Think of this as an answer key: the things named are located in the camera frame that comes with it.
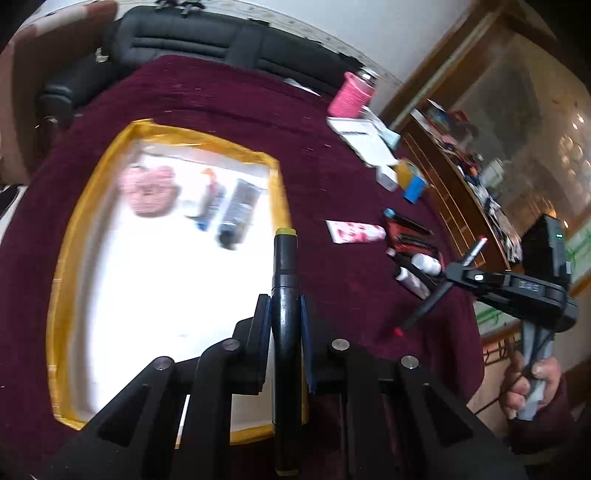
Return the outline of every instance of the maroon tablecloth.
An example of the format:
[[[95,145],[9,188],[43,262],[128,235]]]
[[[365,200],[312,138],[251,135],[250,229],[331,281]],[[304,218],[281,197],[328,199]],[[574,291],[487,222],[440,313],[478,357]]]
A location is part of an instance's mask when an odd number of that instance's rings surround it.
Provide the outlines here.
[[[46,315],[72,210],[98,159],[131,121],[153,118],[279,160],[298,232],[301,285],[340,334],[376,356],[417,356],[465,400],[483,377],[469,297],[453,290],[405,339],[392,327],[418,300],[392,277],[385,243],[336,245],[325,219],[378,223],[384,207],[410,215],[452,249],[434,205],[390,193],[325,122],[327,101],[263,74],[168,56],[100,95],[35,175],[0,248],[0,442],[35,467],[74,433],[53,419]]]

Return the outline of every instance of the pink cup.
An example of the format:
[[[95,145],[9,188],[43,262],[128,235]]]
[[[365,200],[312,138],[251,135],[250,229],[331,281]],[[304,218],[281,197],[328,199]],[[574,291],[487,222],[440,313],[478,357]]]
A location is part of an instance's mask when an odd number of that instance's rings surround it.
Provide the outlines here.
[[[345,82],[329,105],[329,115],[357,118],[363,106],[371,100],[374,90],[354,73],[345,72]]]

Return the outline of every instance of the small white bottle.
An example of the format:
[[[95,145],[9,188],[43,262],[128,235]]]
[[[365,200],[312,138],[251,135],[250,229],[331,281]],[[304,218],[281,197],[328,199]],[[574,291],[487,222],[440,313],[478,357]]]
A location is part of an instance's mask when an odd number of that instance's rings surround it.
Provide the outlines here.
[[[426,299],[431,292],[416,276],[410,273],[406,268],[400,267],[400,273],[396,276],[398,280],[407,290],[414,293],[421,300]]]
[[[441,264],[436,258],[425,254],[415,254],[411,263],[420,271],[427,275],[439,275],[441,273]]]

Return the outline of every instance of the cable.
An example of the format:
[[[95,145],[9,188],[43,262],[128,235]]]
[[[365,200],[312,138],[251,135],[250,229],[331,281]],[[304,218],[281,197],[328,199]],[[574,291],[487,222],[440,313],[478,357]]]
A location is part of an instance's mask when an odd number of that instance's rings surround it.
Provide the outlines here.
[[[539,351],[542,350],[542,348],[544,348],[546,343],[548,343],[550,341],[550,339],[552,339],[553,337],[554,337],[554,332],[549,332],[548,335],[546,336],[546,338],[544,339],[544,341],[541,344],[539,344],[538,348],[532,353],[531,358],[535,358],[538,355]],[[474,415],[478,415],[479,413],[485,411],[491,405],[494,405],[496,402],[498,402],[505,393],[507,393],[509,390],[511,390],[513,388],[513,385],[515,385],[521,377],[526,377],[526,375],[524,375],[525,372],[528,372],[528,371],[531,372],[531,367],[533,367],[533,363],[534,363],[533,361],[530,361],[530,363],[528,363],[525,367],[523,367],[521,374],[515,379],[515,381],[511,385],[509,385],[509,387],[505,391],[501,390],[501,393],[499,393],[497,398],[488,402],[486,405],[484,405],[484,407],[479,408],[474,413]]]

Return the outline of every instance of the yellow marker cap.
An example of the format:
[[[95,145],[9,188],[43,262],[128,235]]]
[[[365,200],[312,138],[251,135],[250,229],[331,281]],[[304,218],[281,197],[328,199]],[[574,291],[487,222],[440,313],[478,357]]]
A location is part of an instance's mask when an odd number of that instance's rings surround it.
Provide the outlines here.
[[[293,228],[278,228],[275,232],[276,235],[293,235],[297,236],[296,231]]]

